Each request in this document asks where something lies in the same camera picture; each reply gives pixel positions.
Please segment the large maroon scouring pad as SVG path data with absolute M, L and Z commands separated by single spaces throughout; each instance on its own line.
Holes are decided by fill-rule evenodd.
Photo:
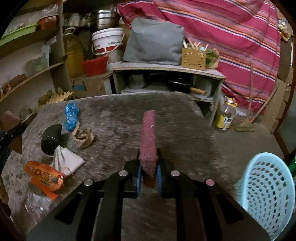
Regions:
M 1 116 L 1 131 L 8 132 L 12 128 L 16 127 L 19 123 L 21 123 L 21 119 L 16 114 L 11 111 L 6 111 Z

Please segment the straw broom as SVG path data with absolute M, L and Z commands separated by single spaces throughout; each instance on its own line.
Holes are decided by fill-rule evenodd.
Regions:
M 234 130 L 237 132 L 254 132 L 255 127 L 254 127 L 254 121 L 255 119 L 263 112 L 263 110 L 267 107 L 267 105 L 270 103 L 272 98 L 274 97 L 276 91 L 278 90 L 278 86 L 276 85 L 269 96 L 269 98 L 266 100 L 266 102 L 261 106 L 261 108 L 258 110 L 258 112 L 251 117 L 251 106 L 252 106 L 252 101 L 253 101 L 253 57 L 250 56 L 250 93 L 249 93 L 249 103 L 248 103 L 248 112 L 247 112 L 247 117 L 241 121 L 240 123 L 237 123 L 234 125 Z

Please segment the grey fuzzy table mat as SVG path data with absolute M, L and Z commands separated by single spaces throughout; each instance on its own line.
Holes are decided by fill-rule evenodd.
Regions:
M 192 179 L 216 180 L 228 193 L 234 192 L 234 178 L 226 157 L 196 102 L 179 92 L 114 94 L 78 99 L 81 128 L 89 128 L 95 141 L 78 148 L 72 135 L 63 130 L 62 145 L 81 156 L 85 163 L 66 178 L 59 200 L 68 196 L 83 180 L 100 181 L 119 171 L 137 156 L 144 112 L 157 114 L 157 146 L 164 159 Z M 65 123 L 65 103 L 50 104 L 40 110 L 22 135 L 23 152 L 12 152 L 1 174 L 9 196 L 11 218 L 21 237 L 34 227 L 25 209 L 29 194 L 41 195 L 24 171 L 28 161 L 49 164 L 51 157 L 41 150 L 44 130 Z

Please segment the orange sausage snack wrapper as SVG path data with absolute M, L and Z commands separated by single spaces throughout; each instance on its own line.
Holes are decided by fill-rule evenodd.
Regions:
M 60 171 L 37 161 L 28 161 L 23 170 L 29 174 L 30 182 L 39 188 L 51 200 L 59 196 L 55 191 L 61 189 L 66 175 Z

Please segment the plastic oil bottle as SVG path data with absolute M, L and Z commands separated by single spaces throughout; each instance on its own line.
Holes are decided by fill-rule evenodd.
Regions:
M 236 107 L 238 104 L 234 98 L 227 97 L 224 104 L 219 108 L 216 127 L 221 130 L 228 130 L 236 115 Z

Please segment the white tissue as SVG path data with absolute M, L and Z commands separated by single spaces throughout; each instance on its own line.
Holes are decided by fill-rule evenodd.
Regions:
M 58 146 L 53 155 L 50 167 L 63 173 L 66 177 L 74 174 L 83 164 L 84 159 L 67 148 Z

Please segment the wooden wall shelf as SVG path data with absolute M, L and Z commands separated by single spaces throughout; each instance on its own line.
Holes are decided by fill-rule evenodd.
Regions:
M 63 1 L 28 1 L 3 35 L 30 26 L 34 32 L 1 46 L 1 110 L 35 108 L 47 91 L 72 89 L 63 41 Z

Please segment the steel pot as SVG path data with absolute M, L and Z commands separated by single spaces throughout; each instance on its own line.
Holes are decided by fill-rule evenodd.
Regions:
M 98 10 L 90 15 L 90 27 L 96 30 L 115 28 L 119 22 L 119 14 L 111 10 Z

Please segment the small maroon scouring pad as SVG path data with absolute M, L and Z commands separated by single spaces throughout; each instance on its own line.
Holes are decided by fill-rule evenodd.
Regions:
M 157 172 L 157 135 L 156 135 L 156 112 L 148 110 L 142 119 L 142 131 L 140 135 L 139 160 L 142 168 L 143 185 L 154 188 L 156 185 Z

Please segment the grey low cabinet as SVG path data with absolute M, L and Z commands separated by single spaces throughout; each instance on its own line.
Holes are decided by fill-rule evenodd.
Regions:
M 226 77 L 213 69 L 195 70 L 180 65 L 116 62 L 108 65 L 115 93 L 182 92 L 201 108 L 212 126 L 218 97 Z

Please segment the pink striped cloth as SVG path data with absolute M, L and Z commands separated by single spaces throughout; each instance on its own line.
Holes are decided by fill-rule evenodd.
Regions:
M 270 97 L 278 75 L 280 34 L 270 1 L 120 1 L 126 25 L 135 18 L 181 25 L 187 38 L 219 52 L 223 92 L 240 107 L 258 111 Z

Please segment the blue plastic bag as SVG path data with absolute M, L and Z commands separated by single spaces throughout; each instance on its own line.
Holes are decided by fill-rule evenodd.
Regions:
M 78 115 L 79 115 L 79 108 L 77 107 L 75 102 L 71 102 L 66 104 L 65 106 L 65 127 L 66 130 L 69 132 L 74 131 L 77 123 L 78 123 Z

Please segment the silver foil snack wrapper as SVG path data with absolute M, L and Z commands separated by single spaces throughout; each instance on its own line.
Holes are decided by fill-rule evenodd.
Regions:
M 29 215 L 41 216 L 49 211 L 51 203 L 49 197 L 30 193 L 25 201 L 25 209 Z

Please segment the light blue plastic basket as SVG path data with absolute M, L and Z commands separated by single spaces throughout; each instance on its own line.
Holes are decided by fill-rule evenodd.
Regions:
M 295 207 L 295 183 L 285 162 L 272 153 L 255 155 L 235 184 L 235 200 L 276 240 Z

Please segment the yellow egg tray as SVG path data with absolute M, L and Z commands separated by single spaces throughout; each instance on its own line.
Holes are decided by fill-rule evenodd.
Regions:
M 38 106 L 35 108 L 34 112 L 38 113 L 42 107 L 48 104 L 67 101 L 73 96 L 73 94 L 73 91 L 64 92 L 60 95 L 53 93 L 50 97 L 48 97 L 48 95 L 46 94 L 38 100 Z

